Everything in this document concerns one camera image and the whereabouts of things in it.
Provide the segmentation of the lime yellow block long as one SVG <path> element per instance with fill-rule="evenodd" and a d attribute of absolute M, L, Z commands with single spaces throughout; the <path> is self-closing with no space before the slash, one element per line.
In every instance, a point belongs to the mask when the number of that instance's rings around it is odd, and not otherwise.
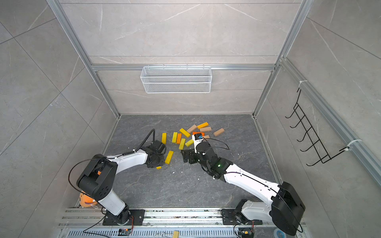
<path fill-rule="evenodd" d="M 193 145 L 193 143 L 194 143 L 194 141 L 191 139 L 191 140 L 189 140 L 189 141 L 187 141 L 187 142 L 185 143 L 185 146 L 186 146 L 186 147 L 189 147 L 189 146 Z"/>

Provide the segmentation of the lime yellow block short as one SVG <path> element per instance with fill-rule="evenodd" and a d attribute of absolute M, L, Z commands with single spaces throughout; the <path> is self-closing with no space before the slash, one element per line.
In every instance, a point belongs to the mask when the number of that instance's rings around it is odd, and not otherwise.
<path fill-rule="evenodd" d="M 182 138 L 179 144 L 179 150 L 183 150 L 185 146 L 186 139 Z"/>

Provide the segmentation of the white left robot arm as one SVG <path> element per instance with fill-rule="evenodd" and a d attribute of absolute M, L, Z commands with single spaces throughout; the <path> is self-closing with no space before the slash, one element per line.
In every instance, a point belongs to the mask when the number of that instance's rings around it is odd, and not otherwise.
<path fill-rule="evenodd" d="M 115 156 L 95 155 L 77 179 L 77 187 L 106 210 L 106 216 L 120 225 L 130 219 L 128 205 L 113 190 L 116 174 L 137 165 L 164 165 L 166 145 L 156 140 L 148 146 Z"/>

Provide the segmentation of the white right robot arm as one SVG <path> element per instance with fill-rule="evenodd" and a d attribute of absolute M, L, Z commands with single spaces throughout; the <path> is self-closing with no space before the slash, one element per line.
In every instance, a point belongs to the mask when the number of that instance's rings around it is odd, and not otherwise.
<path fill-rule="evenodd" d="M 200 142 L 194 149 L 182 150 L 181 154 L 190 164 L 199 163 L 214 179 L 240 187 L 264 203 L 257 206 L 247 199 L 241 200 L 235 216 L 242 224 L 253 220 L 271 221 L 288 235 L 303 232 L 301 220 L 306 207 L 291 184 L 269 182 L 244 171 L 232 161 L 219 157 L 207 141 Z"/>

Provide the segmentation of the orange block upright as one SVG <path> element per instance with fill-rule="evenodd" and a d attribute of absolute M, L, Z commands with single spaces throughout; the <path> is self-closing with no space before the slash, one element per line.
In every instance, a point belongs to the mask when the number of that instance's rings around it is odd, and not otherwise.
<path fill-rule="evenodd" d="M 177 144 L 180 144 L 180 143 L 181 143 L 181 140 L 182 140 L 182 134 L 181 134 L 181 133 L 178 133 L 178 134 L 177 134 L 176 143 L 177 143 Z"/>

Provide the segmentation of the lime yellow block far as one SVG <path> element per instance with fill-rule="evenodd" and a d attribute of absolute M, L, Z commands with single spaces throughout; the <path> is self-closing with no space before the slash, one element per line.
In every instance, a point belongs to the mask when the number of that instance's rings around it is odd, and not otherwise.
<path fill-rule="evenodd" d="M 177 133 L 177 132 L 174 132 L 174 133 L 173 133 L 173 136 L 172 136 L 172 143 L 174 143 L 174 144 L 177 143 L 177 137 L 178 137 L 178 133 Z"/>

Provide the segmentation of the yellow block angled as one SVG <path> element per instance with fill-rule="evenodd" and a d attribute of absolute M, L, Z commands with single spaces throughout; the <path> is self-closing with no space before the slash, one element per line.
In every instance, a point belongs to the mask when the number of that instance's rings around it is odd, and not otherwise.
<path fill-rule="evenodd" d="M 183 134 L 185 137 L 187 137 L 187 138 L 189 138 L 190 137 L 190 133 L 189 132 L 187 132 L 185 129 L 183 129 L 183 128 L 181 128 L 180 130 L 179 130 L 179 132 L 181 133 L 181 134 Z"/>

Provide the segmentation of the orange block flat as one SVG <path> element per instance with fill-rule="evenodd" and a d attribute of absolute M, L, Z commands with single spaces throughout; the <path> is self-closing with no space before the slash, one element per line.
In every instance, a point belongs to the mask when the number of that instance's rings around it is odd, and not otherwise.
<path fill-rule="evenodd" d="M 204 133 L 204 132 L 196 132 L 196 131 L 194 131 L 194 132 L 192 132 L 192 134 L 193 134 L 193 135 L 195 135 L 195 134 L 201 134 L 202 136 L 205 136 L 205 133 Z"/>

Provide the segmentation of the tan wooden block angled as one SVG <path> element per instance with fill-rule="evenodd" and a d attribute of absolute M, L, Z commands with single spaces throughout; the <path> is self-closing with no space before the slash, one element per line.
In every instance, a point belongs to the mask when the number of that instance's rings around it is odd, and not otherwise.
<path fill-rule="evenodd" d="M 197 126 L 196 126 L 196 125 L 193 125 L 193 126 L 191 126 L 191 127 L 187 130 L 187 132 L 188 132 L 188 133 L 192 133 L 192 132 L 194 132 L 196 129 L 197 129 Z"/>

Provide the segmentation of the tan wooden block middle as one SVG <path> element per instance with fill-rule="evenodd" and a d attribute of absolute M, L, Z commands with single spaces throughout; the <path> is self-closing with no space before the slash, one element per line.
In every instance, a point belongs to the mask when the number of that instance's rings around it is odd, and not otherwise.
<path fill-rule="evenodd" d="M 201 128 L 199 129 L 200 132 L 208 132 L 208 131 L 212 131 L 212 128 L 211 127 L 204 127 L 204 128 Z"/>

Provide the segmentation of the amber yellow block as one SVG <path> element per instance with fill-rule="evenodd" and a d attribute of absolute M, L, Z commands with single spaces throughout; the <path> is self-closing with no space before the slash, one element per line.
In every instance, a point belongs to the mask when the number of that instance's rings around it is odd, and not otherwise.
<path fill-rule="evenodd" d="M 202 129 L 202 128 L 207 127 L 208 125 L 209 125 L 209 123 L 208 123 L 208 122 L 205 122 L 205 123 L 202 123 L 202 124 L 198 125 L 197 128 L 198 128 L 198 129 Z"/>

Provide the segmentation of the tan wooden block right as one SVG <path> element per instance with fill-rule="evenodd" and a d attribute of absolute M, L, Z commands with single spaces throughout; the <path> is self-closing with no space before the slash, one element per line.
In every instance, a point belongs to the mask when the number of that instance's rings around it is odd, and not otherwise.
<path fill-rule="evenodd" d="M 221 128 L 221 129 L 215 131 L 215 132 L 213 133 L 213 135 L 214 135 L 214 136 L 219 136 L 219 135 L 221 135 L 221 134 L 224 133 L 224 132 L 225 132 L 225 129 L 224 129 L 224 128 Z"/>

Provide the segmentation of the orange plush toy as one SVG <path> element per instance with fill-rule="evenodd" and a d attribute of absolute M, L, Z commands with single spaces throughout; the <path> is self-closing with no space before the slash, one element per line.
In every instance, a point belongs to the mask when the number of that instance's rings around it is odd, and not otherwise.
<path fill-rule="evenodd" d="M 81 207 L 87 208 L 87 207 L 96 206 L 97 202 L 95 199 L 81 192 L 79 195 L 79 204 Z"/>

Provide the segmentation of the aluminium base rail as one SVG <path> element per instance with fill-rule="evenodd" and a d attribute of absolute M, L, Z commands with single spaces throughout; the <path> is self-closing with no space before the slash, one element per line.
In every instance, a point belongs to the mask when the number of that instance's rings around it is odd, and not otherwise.
<path fill-rule="evenodd" d="M 104 209 L 68 208 L 57 219 L 60 238 L 287 238 L 274 223 L 240 223 L 234 208 L 141 208 L 120 226 Z"/>

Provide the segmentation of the aluminium frame post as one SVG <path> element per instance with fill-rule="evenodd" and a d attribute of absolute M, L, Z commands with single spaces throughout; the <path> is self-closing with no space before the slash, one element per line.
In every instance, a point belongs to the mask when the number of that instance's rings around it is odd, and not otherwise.
<path fill-rule="evenodd" d="M 103 95 L 106 103 L 110 107 L 111 111 L 113 112 L 114 116 L 118 119 L 120 117 L 120 113 L 117 110 L 117 107 L 115 103 L 113 102 L 110 94 L 108 93 L 105 85 L 103 84 L 102 80 L 98 76 L 96 70 L 92 68 L 92 63 L 90 61 L 90 58 L 84 49 L 83 45 L 81 44 L 77 34 L 75 33 L 69 19 L 67 18 L 61 3 L 56 0 L 47 0 L 47 3 L 49 7 L 51 8 L 52 12 L 56 16 L 58 22 L 60 23 L 61 27 L 63 28 L 65 34 L 69 38 L 71 44 L 73 45 L 75 51 L 77 52 L 78 56 L 82 60 L 85 68 L 89 72 L 91 78 L 94 80 L 95 84 L 97 85 L 98 89 L 100 90 L 101 94 Z"/>

